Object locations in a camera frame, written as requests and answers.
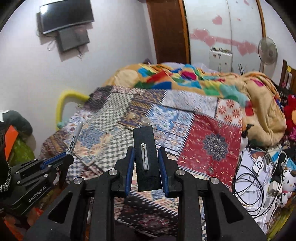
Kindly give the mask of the grey Sharpie marker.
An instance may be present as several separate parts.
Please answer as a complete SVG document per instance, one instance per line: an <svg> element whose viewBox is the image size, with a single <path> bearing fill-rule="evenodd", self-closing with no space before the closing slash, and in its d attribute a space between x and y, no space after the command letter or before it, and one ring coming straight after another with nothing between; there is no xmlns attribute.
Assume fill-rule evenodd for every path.
<svg viewBox="0 0 296 241"><path fill-rule="evenodd" d="M68 147L68 149L66 151L67 155L68 154L70 154L70 155L73 154L74 149L75 149L75 145L76 145L76 143L78 141L78 138L79 138L79 135L80 135L80 132L82 130L83 125L84 125L84 121L81 120L81 121L79 121L78 125L76 126L74 135L72 136L70 145L69 145L69 147Z"/></svg>

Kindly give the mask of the green leaf-pattern storage box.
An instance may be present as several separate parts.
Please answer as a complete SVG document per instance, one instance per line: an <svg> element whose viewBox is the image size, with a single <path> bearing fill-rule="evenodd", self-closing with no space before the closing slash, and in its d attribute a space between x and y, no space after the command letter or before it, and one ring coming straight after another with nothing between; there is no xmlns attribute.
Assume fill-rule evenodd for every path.
<svg viewBox="0 0 296 241"><path fill-rule="evenodd" d="M34 160L35 155L32 149L19 137L11 149L8 163L11 167Z"/></svg>

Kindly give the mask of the white spotted plush toy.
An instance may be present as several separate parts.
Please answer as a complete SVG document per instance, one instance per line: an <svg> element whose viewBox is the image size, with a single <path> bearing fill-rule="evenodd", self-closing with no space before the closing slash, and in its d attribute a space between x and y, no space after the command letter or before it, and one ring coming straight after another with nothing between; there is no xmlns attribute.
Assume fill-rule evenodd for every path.
<svg viewBox="0 0 296 241"><path fill-rule="evenodd" d="M283 173L282 190L279 195L277 205L279 208L286 206L290 197L295 191L295 170L287 169Z"/></svg>

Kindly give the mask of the colourful orange blanket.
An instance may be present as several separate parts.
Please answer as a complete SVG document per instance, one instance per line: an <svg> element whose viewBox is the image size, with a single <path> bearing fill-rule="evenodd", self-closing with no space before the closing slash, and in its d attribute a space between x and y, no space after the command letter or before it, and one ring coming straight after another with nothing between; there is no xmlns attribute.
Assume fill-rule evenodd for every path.
<svg viewBox="0 0 296 241"><path fill-rule="evenodd" d="M280 95L271 79L258 71L243 75L207 73L190 64L172 68L138 63L118 69L103 85L153 88L161 83L167 83L172 90L236 101L243 112L243 123L253 125L248 132L249 140L260 146L273 146L285 135L287 125Z"/></svg>

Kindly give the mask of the black box under television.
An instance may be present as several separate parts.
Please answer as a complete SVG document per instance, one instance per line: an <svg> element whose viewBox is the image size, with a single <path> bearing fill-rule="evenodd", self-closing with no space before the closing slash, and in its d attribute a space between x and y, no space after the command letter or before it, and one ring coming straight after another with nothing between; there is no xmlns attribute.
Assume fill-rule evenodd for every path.
<svg viewBox="0 0 296 241"><path fill-rule="evenodd" d="M89 42L88 32L84 25L64 28L58 31L57 43L62 53L86 45Z"/></svg>

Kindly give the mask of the red plush toy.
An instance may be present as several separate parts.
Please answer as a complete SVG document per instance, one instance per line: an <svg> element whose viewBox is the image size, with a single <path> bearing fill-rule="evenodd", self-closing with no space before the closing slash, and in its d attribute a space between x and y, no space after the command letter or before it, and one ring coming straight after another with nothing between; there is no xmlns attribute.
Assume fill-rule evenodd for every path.
<svg viewBox="0 0 296 241"><path fill-rule="evenodd" d="M296 113L296 98L295 94L290 94L287 98L287 104L284 107L286 119L286 133L288 138L295 142L295 113Z"/></svg>

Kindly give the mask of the brown wooden door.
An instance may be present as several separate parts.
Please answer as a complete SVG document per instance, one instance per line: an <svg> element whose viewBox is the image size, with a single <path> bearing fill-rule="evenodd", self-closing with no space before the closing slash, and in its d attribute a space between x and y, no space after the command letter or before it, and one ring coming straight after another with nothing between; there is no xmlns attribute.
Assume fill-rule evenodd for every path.
<svg viewBox="0 0 296 241"><path fill-rule="evenodd" d="M184 2L147 1L147 9L157 62L191 63Z"/></svg>

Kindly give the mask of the white standing fan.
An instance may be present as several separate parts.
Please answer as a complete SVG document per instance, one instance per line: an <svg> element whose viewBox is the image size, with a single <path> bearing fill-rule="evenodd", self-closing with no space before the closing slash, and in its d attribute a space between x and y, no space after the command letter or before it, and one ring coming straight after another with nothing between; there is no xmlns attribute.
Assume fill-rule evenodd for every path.
<svg viewBox="0 0 296 241"><path fill-rule="evenodd" d="M258 44L258 55L261 61L260 71L264 72L266 65L273 65L278 58L275 42L269 37L263 37Z"/></svg>

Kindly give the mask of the wall-mounted black television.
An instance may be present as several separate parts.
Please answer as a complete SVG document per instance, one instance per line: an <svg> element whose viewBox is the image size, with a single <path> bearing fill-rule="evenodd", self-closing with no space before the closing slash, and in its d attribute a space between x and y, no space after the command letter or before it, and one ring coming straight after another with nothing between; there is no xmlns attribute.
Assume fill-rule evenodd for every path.
<svg viewBox="0 0 296 241"><path fill-rule="evenodd" d="M43 34L93 21L94 16L90 1L56 1L40 6L40 22Z"/></svg>

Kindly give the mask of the white wall socket box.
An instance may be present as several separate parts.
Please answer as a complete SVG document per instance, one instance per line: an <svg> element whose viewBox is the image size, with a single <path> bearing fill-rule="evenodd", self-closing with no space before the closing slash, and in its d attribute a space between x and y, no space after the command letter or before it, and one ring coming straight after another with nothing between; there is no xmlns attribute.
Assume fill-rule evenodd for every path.
<svg viewBox="0 0 296 241"><path fill-rule="evenodd" d="M228 73L232 71L233 54L230 50L222 48L211 48L209 52L209 68L217 71Z"/></svg>

